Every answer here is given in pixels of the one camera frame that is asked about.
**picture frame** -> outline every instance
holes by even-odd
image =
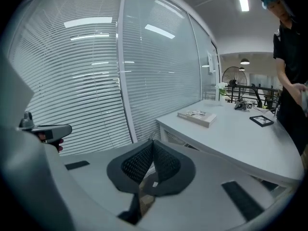
[[[261,127],[267,127],[269,125],[274,124],[274,122],[272,120],[266,118],[263,115],[262,116],[261,115],[251,116],[251,117],[249,117],[249,119],[254,121],[255,123],[257,123]]]

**fan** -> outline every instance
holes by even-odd
[[[247,86],[247,78],[243,71],[241,71],[238,67],[230,67],[228,68],[222,76],[222,82],[228,83],[229,87],[226,88],[227,95],[231,97],[231,90],[232,86],[233,89],[233,96],[237,99],[239,96],[239,86]],[[244,95],[246,92],[246,88],[241,88],[240,97]]]

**table leg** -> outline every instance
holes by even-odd
[[[159,128],[160,128],[161,141],[168,142],[168,135],[166,130],[164,130],[164,128],[161,125],[159,126]]]

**man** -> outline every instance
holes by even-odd
[[[262,0],[263,8],[280,20],[274,34],[274,58],[277,76],[283,85],[277,119],[284,126],[301,155],[308,144],[308,118],[303,112],[302,92],[308,91],[308,66],[304,63],[301,26],[287,12],[282,0]]]

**black shirt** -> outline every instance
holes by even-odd
[[[285,74],[292,84],[304,84],[308,80],[308,64],[304,63],[300,24],[293,20],[292,28],[288,29],[281,23],[278,34],[274,34],[274,58],[284,60]]]

